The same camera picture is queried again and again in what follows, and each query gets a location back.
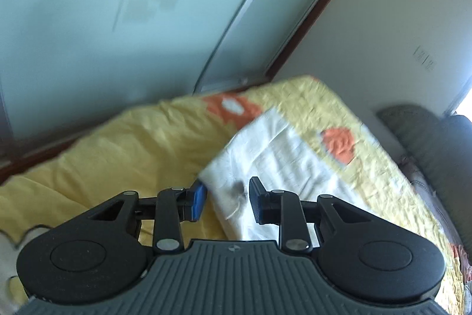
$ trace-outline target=gray pillow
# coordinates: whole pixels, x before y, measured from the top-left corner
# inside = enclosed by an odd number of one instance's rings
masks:
[[[423,107],[389,107],[379,118],[415,158],[472,250],[472,124],[462,115],[439,119]]]

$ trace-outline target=white cloth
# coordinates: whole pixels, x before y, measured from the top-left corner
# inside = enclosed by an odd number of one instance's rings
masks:
[[[259,225],[249,202],[249,179],[259,177],[267,191],[286,190],[301,200],[331,194],[363,210],[364,201],[344,183],[295,129],[272,108],[239,131],[200,172],[218,219],[230,240],[278,240],[278,226]],[[308,225],[314,247],[319,245]]]
[[[10,293],[10,279],[18,276],[17,259],[20,251],[34,238],[44,234],[49,229],[35,227],[29,230],[19,244],[14,244],[4,233],[0,232],[0,314],[14,314],[20,306],[13,300]]]

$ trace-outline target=ribbed gray plate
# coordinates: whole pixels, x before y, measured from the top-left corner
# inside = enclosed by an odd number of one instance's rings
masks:
[[[86,306],[37,298],[19,315],[444,315],[433,300],[375,307],[345,297],[312,261],[281,253],[275,242],[195,240],[183,254],[161,256],[140,283]]]

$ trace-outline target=yellow quilt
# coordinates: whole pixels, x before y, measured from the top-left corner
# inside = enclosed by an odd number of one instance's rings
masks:
[[[55,227],[124,190],[147,197],[171,186],[188,187],[239,128],[270,107],[377,215],[440,248],[447,272],[436,300],[450,314],[461,314],[459,261],[440,225],[362,122],[308,76],[240,95],[182,97],[122,113],[56,159],[0,187],[0,236],[19,244],[38,225]],[[150,243],[152,228],[143,222],[142,243]],[[183,223],[182,232],[186,242],[225,238],[210,204],[199,222]],[[15,300],[24,300],[17,280],[9,286]]]

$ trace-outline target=wall switch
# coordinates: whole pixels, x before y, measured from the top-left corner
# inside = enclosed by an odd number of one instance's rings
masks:
[[[426,71],[433,71],[436,66],[436,61],[422,46],[418,46],[413,53],[413,58],[418,62]]]
[[[431,59],[431,56],[428,56],[428,59],[423,63],[423,66],[428,71],[433,71],[434,67],[436,67],[436,61],[434,61],[434,59]]]
[[[430,54],[420,45],[418,46],[418,48],[416,48],[415,52],[413,53],[413,58],[415,58],[416,61],[419,62],[419,64],[423,64],[428,58],[428,56],[430,56]]]

